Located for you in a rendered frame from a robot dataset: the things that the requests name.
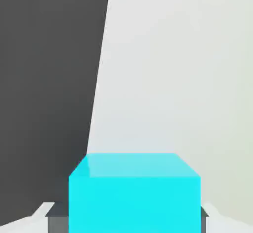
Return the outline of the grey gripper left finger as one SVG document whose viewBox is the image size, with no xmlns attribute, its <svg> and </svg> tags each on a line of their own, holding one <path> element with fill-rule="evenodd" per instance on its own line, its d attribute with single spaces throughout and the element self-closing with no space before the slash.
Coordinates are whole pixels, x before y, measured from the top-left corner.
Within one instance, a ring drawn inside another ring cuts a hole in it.
<svg viewBox="0 0 253 233">
<path fill-rule="evenodd" d="M 68 204 L 44 202 L 31 215 L 0 226 L 0 233 L 69 233 Z"/>
</svg>

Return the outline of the small cyan cube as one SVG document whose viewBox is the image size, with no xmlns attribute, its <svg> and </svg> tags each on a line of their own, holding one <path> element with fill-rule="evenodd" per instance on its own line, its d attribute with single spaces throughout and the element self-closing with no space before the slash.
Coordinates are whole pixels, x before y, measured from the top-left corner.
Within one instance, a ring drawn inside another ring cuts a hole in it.
<svg viewBox="0 0 253 233">
<path fill-rule="evenodd" d="M 201 233 L 201 178 L 175 153 L 90 153 L 69 176 L 69 233 Z"/>
</svg>

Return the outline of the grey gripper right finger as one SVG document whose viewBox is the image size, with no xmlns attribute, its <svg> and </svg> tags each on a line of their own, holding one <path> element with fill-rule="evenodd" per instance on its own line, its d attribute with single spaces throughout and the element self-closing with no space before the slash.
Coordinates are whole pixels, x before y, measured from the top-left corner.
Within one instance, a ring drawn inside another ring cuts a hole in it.
<svg viewBox="0 0 253 233">
<path fill-rule="evenodd" d="M 204 203 L 203 209 L 208 214 L 207 233 L 253 233 L 253 225 L 221 215 L 211 203 Z"/>
</svg>

